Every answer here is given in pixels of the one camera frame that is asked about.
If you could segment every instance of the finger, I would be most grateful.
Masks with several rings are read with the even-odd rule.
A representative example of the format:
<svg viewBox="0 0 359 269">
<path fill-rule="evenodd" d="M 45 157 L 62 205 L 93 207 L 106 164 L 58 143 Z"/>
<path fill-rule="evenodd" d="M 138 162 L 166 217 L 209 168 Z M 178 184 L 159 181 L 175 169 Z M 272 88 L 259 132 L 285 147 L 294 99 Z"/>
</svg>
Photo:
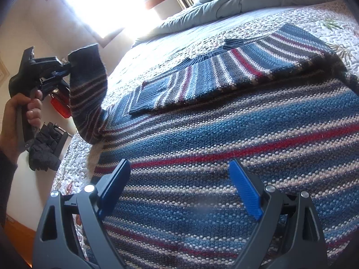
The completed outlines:
<svg viewBox="0 0 359 269">
<path fill-rule="evenodd" d="M 33 99 L 31 102 L 27 105 L 28 110 L 32 109 L 42 109 L 42 102 L 39 99 Z"/>
<path fill-rule="evenodd" d="M 31 102 L 31 99 L 29 97 L 26 97 L 22 93 L 17 93 L 8 102 L 12 107 L 17 107 L 18 105 L 26 105 L 26 104 L 28 104 L 29 102 Z"/>
<path fill-rule="evenodd" d="M 41 126 L 41 120 L 40 118 L 30 119 L 27 120 L 32 126 L 36 126 L 37 128 L 40 128 Z"/>
<path fill-rule="evenodd" d="M 41 100 L 42 99 L 42 92 L 40 90 L 36 91 L 35 98 Z"/>
<path fill-rule="evenodd" d="M 41 110 L 38 108 L 29 110 L 28 112 L 26 112 L 26 118 L 27 119 L 41 118 Z"/>
</svg>

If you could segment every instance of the striped sweater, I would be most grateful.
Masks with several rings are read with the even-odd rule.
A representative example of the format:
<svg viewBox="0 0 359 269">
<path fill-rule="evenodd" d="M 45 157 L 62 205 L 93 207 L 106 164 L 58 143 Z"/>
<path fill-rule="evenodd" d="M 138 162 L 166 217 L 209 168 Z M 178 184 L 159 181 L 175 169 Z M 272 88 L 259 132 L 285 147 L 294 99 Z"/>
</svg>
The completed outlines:
<svg viewBox="0 0 359 269">
<path fill-rule="evenodd" d="M 131 162 L 103 222 L 130 268 L 230 267 L 256 224 L 229 178 L 234 158 L 265 184 L 311 194 L 329 260 L 358 228 L 359 98 L 319 39 L 286 25 L 144 82 L 107 110 L 97 46 L 69 60 L 74 122 L 104 142 L 93 182 Z"/>
</svg>

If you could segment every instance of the blue gripper pad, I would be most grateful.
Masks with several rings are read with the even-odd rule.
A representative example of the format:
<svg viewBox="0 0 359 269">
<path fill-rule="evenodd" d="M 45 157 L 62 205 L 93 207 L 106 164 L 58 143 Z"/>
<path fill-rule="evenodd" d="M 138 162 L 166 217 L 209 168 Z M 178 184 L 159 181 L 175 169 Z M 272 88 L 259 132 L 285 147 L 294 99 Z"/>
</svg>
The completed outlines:
<svg viewBox="0 0 359 269">
<path fill-rule="evenodd" d="M 263 210 L 261 208 L 261 194 L 256 190 L 255 183 L 251 182 L 243 167 L 236 160 L 229 163 L 229 175 L 247 212 L 259 221 L 263 215 Z"/>
<path fill-rule="evenodd" d="M 130 173 L 130 162 L 122 159 L 111 174 L 102 176 L 96 184 L 99 197 L 97 215 L 100 220 L 112 214 L 114 206 L 130 179 Z"/>
</svg>

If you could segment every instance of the window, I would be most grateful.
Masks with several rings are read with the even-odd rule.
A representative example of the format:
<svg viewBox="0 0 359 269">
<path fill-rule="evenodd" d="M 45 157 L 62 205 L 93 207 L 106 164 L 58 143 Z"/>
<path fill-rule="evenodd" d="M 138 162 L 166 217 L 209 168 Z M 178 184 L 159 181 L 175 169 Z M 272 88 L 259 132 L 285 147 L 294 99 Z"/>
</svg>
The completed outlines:
<svg viewBox="0 0 359 269">
<path fill-rule="evenodd" d="M 65 1 L 75 14 L 101 38 L 126 27 L 134 35 L 141 35 L 159 21 L 155 11 L 146 10 L 144 0 Z"/>
</svg>

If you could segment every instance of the metal screw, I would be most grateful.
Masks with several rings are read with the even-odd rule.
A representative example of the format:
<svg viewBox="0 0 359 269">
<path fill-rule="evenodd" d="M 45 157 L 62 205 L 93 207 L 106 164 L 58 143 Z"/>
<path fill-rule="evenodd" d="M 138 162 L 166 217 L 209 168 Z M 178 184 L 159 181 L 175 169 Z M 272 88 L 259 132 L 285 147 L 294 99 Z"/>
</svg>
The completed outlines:
<svg viewBox="0 0 359 269">
<path fill-rule="evenodd" d="M 274 192 L 275 191 L 275 187 L 273 186 L 273 185 L 267 185 L 266 186 L 266 190 L 268 191 L 268 192 Z"/>
<path fill-rule="evenodd" d="M 93 190 L 95 190 L 95 186 L 93 186 L 92 184 L 87 185 L 87 186 L 85 186 L 84 190 L 85 190 L 85 192 L 90 193 Z"/>
<path fill-rule="evenodd" d="M 309 197 L 309 193 L 306 192 L 306 191 L 302 191 L 302 192 L 300 193 L 300 195 L 301 195 L 302 197 L 304 197 L 304 198 L 308 198 L 308 197 Z"/>
<path fill-rule="evenodd" d="M 59 194 L 60 194 L 60 193 L 59 193 L 57 190 L 55 190 L 55 191 L 53 191 L 53 192 L 50 193 L 50 196 L 51 196 L 51 197 L 57 197 Z"/>
</svg>

